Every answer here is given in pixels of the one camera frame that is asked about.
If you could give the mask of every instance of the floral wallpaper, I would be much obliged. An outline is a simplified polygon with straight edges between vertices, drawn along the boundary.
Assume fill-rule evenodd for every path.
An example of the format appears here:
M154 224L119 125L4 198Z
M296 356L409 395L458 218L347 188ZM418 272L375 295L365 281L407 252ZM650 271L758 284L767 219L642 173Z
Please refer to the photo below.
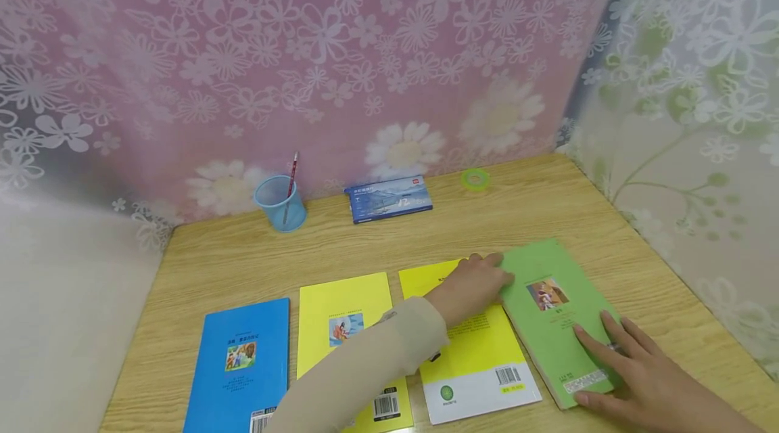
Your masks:
M0 189L64 151L178 224L296 150L307 198L547 152L606 1L0 0Z
M779 0L609 0L558 140L779 380Z

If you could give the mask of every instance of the hand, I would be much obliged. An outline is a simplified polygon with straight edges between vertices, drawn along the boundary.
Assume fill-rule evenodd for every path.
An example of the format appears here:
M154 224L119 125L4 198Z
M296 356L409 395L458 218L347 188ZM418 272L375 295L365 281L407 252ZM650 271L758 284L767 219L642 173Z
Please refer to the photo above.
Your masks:
M471 254L460 260L451 274L425 295L425 299L439 311L446 327L459 325L478 315L498 298L498 292L514 280L514 275L496 267L503 254L489 254L485 258Z
M581 406L656 433L762 433L676 365L634 322L623 318L620 325L606 311L600 318L626 356L580 326L574 327L576 337L622 377L630 398L576 392L574 399Z

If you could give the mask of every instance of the green book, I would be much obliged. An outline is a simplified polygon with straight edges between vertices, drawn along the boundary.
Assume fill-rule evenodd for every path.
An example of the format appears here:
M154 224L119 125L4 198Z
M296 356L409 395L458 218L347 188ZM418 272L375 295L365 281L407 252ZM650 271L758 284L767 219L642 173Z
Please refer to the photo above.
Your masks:
M557 406L576 406L576 391L612 391L619 376L581 346L573 326L578 323L595 340L616 349L600 312L619 318L562 245L550 239L514 248L503 254L501 267L516 276L501 291L503 308Z

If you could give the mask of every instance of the book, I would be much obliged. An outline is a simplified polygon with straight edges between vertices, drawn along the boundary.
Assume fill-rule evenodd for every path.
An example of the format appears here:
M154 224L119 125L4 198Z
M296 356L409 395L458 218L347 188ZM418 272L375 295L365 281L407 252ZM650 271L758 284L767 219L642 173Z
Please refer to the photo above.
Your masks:
M576 406L573 393L610 392L620 378L590 356L573 333L579 324L595 340L617 349L600 320L613 306L555 239L503 254L501 267L515 277L503 288L503 307L560 409Z
M400 271L404 298L424 296L459 260ZM431 424L540 401L542 396L503 308L493 304L452 327L450 344L419 368Z
M380 221L401 214L424 212L433 208L422 176L404 177L382 183L345 188L352 209L352 221Z
M386 273L376 273L300 288L298 378L391 309L389 286ZM413 424L406 378L401 377L386 385L343 431L384 433Z
M206 315L183 433L262 433L287 392L290 300Z

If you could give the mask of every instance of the mesh pencil cup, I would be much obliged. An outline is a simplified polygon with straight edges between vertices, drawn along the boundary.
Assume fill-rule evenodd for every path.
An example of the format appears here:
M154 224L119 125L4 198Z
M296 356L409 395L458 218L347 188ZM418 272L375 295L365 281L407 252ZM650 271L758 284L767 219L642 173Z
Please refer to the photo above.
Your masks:
M292 232L306 221L306 207L298 192L298 183L292 183L292 194L287 197L290 177L272 176L257 186L254 202L265 211L273 228L280 232Z

